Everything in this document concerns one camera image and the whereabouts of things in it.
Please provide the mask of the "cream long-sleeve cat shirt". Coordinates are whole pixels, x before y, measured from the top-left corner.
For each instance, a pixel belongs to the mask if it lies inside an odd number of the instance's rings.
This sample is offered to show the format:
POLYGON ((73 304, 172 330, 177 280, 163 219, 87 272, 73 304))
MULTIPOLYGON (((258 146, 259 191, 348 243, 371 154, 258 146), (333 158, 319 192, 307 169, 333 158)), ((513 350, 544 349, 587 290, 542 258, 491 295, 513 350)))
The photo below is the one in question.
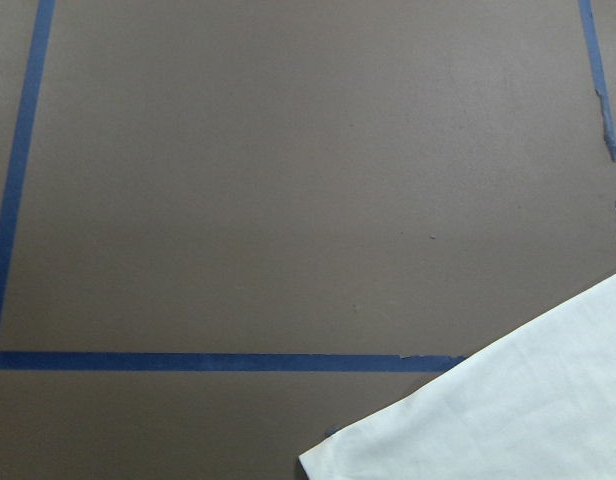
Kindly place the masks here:
POLYGON ((616 479, 616 274, 299 461, 311 479, 616 479))

